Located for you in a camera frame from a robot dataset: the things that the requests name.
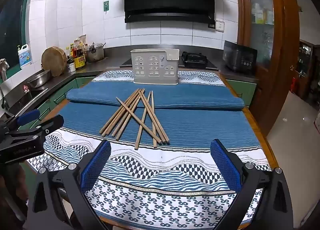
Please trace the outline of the steel sink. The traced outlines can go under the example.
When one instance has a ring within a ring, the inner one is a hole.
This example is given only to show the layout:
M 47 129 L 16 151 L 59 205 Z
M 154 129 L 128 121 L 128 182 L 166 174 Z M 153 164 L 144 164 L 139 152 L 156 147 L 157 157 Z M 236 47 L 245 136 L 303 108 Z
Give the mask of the steel sink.
M 24 112 L 47 91 L 48 88 L 43 90 L 31 90 L 27 93 L 24 91 L 8 93 L 4 97 L 5 109 L 1 107 L 1 117 L 14 116 Z

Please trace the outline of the green wall sticker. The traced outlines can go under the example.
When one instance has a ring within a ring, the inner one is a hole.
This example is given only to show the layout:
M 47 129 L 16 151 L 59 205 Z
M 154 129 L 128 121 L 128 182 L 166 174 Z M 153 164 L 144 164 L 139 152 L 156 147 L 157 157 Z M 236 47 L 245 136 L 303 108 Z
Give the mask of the green wall sticker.
M 104 12 L 108 12 L 109 10 L 109 1 L 104 1 L 103 3 Z

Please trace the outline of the steel pressure cooker pot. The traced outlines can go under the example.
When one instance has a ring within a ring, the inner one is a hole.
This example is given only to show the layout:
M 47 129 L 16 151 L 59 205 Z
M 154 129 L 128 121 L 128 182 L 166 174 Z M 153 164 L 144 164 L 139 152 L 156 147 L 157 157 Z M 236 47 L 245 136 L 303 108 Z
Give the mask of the steel pressure cooker pot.
M 89 63 L 98 62 L 105 58 L 104 45 L 102 43 L 92 43 L 86 50 L 86 60 Z

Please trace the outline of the yellow label sauce bottle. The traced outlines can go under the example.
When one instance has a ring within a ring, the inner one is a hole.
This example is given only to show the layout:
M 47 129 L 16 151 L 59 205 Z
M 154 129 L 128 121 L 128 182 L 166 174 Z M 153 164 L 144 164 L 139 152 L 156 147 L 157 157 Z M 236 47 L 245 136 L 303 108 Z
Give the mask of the yellow label sauce bottle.
M 86 59 L 82 49 L 77 49 L 74 51 L 74 63 L 76 69 L 80 69 L 85 66 Z

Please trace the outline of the steel mixing bowl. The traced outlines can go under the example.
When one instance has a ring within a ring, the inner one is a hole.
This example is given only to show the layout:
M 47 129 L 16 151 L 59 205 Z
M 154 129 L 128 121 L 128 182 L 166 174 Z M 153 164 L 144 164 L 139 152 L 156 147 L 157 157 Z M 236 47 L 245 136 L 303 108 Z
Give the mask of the steel mixing bowl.
M 44 84 L 46 84 L 51 78 L 51 71 L 42 71 L 41 73 L 37 75 L 33 75 L 32 77 L 29 78 L 27 81 L 27 85 L 29 88 L 36 89 Z

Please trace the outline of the black gas stove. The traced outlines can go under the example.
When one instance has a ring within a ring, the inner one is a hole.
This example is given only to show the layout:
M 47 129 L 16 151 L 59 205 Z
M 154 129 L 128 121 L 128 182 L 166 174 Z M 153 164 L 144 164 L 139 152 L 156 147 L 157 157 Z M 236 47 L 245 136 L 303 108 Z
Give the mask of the black gas stove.
M 146 50 L 133 50 L 133 58 L 128 59 L 122 65 L 124 67 L 141 67 L 145 62 L 150 64 L 150 67 L 161 67 L 166 66 L 169 69 L 174 70 L 180 68 L 191 68 L 191 69 L 208 69 L 218 71 L 218 67 L 210 62 L 206 56 L 202 53 L 193 53 L 183 51 L 180 56 L 179 50 L 173 49 L 146 49 Z

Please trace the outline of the wooden glass door cabinet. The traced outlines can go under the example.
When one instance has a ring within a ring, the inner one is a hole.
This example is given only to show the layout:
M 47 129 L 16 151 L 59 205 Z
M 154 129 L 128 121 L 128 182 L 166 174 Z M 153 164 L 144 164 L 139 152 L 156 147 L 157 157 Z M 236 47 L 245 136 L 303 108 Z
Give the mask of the wooden glass door cabinet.
M 267 136 L 285 103 L 298 58 L 298 3 L 238 0 L 238 14 L 238 43 L 258 52 L 258 84 L 249 110 Z

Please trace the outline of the white wall socket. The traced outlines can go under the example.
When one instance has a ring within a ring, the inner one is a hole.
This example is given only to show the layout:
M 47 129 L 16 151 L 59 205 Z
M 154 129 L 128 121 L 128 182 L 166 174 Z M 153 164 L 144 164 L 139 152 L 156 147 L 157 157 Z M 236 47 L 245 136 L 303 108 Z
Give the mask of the white wall socket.
M 225 30 L 225 23 L 224 23 L 224 21 L 216 20 L 216 21 L 215 21 L 215 30 L 216 30 L 216 31 L 219 31 L 219 32 L 224 32 L 224 30 Z

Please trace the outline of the round wooden chopping block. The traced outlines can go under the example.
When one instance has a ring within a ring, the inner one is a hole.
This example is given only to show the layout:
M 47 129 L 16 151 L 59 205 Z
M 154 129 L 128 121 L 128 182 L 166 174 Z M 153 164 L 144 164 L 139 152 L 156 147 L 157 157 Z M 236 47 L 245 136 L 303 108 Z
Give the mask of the round wooden chopping block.
M 43 70 L 50 71 L 53 77 L 59 77 L 67 67 L 66 53 L 59 47 L 47 48 L 41 56 Z

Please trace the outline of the blue white detergent jug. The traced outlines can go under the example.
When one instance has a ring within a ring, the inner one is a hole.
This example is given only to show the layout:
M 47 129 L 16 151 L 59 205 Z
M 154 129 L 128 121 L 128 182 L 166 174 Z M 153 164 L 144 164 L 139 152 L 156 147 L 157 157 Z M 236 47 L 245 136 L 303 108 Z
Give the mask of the blue white detergent jug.
M 32 62 L 29 45 L 18 45 L 17 49 L 20 69 L 23 69 L 25 66 L 30 65 Z

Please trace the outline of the white plastic utensil holder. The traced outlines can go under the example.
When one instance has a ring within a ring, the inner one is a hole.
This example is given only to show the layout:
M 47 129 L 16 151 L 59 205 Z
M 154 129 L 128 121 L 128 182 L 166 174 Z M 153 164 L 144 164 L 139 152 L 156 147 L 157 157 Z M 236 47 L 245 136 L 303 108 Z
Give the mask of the white plastic utensil holder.
M 179 49 L 134 49 L 130 52 L 135 84 L 178 84 Z

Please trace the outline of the small white jar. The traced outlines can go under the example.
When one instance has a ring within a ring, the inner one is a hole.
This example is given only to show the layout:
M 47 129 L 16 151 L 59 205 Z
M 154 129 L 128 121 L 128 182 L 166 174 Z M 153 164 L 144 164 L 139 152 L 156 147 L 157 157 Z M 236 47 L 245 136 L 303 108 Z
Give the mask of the small white jar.
M 74 63 L 74 62 L 73 62 L 73 63 L 71 63 L 71 64 L 68 64 L 68 71 L 69 71 L 70 73 L 72 73 L 72 72 L 75 72 L 75 71 L 76 71 L 75 63 Z

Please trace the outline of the blue white patterned cloth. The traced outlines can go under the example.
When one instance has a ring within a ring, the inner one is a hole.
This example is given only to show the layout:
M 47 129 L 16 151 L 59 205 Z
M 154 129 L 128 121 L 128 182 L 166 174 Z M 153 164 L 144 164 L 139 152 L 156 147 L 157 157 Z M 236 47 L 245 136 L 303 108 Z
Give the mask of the blue white patterned cloth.
M 28 164 L 34 170 L 61 170 L 80 162 L 106 139 L 111 144 L 110 157 L 86 193 L 98 215 L 130 228 L 212 229 L 236 194 L 210 154 L 211 142 L 218 139 L 242 162 L 270 170 L 260 142 L 243 109 L 158 109 L 154 92 L 143 86 L 137 89 L 145 90 L 143 94 L 169 143 L 157 143 L 143 129 L 135 150 L 140 125 L 133 117 L 119 140 L 111 134 L 102 137 L 100 129 L 121 104 L 82 104 L 64 99 L 68 103 L 60 111 L 63 127 L 47 136 L 43 155 L 29 159 Z

